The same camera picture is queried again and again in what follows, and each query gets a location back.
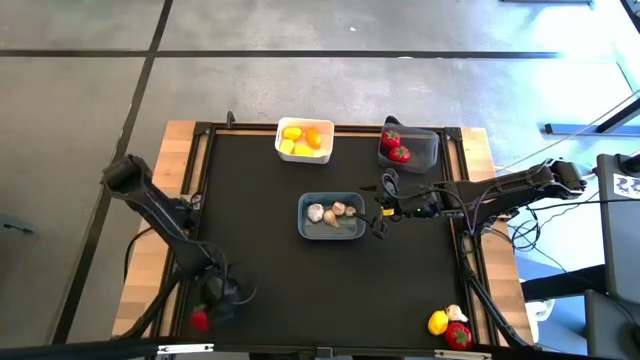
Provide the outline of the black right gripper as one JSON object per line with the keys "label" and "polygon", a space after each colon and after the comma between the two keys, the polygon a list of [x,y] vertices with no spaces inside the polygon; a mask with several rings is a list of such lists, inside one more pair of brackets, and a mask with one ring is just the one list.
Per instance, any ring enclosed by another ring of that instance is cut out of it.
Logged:
{"label": "black right gripper", "polygon": [[[376,195],[384,194],[384,186],[381,183],[375,185],[361,186],[364,192],[373,192]],[[427,194],[407,199],[389,199],[387,208],[394,210],[392,218],[399,221],[404,218],[432,219],[441,216],[441,202],[437,195]],[[389,226],[385,221],[385,216],[367,217],[365,214],[356,213],[355,217],[365,223],[371,233],[378,239],[387,237]]]}

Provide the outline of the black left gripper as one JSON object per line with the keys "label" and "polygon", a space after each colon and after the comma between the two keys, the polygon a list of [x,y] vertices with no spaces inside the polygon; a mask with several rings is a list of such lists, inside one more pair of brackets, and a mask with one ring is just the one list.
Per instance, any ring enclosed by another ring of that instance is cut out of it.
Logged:
{"label": "black left gripper", "polygon": [[195,299],[189,315],[203,310],[208,314],[209,330],[214,331],[224,321],[232,319],[243,305],[240,283],[227,272],[208,271],[201,279],[201,299]]}

